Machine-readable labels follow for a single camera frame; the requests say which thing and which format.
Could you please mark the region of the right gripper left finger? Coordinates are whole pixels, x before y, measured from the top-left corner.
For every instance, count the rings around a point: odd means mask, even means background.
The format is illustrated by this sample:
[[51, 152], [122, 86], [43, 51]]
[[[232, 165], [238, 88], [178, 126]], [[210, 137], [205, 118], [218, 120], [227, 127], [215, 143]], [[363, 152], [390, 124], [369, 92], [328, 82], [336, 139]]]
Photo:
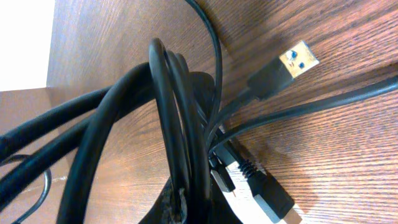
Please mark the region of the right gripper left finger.
[[139, 223], [186, 223], [187, 217], [185, 189], [175, 192], [171, 179], [168, 179], [152, 208]]

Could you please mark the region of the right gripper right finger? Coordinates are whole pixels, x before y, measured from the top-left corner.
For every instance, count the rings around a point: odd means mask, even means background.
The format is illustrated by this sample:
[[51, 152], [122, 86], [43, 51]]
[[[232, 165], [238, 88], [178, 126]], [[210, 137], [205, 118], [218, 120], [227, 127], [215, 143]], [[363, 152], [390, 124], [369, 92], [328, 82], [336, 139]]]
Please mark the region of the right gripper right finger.
[[216, 183], [211, 184], [210, 224], [242, 224]]

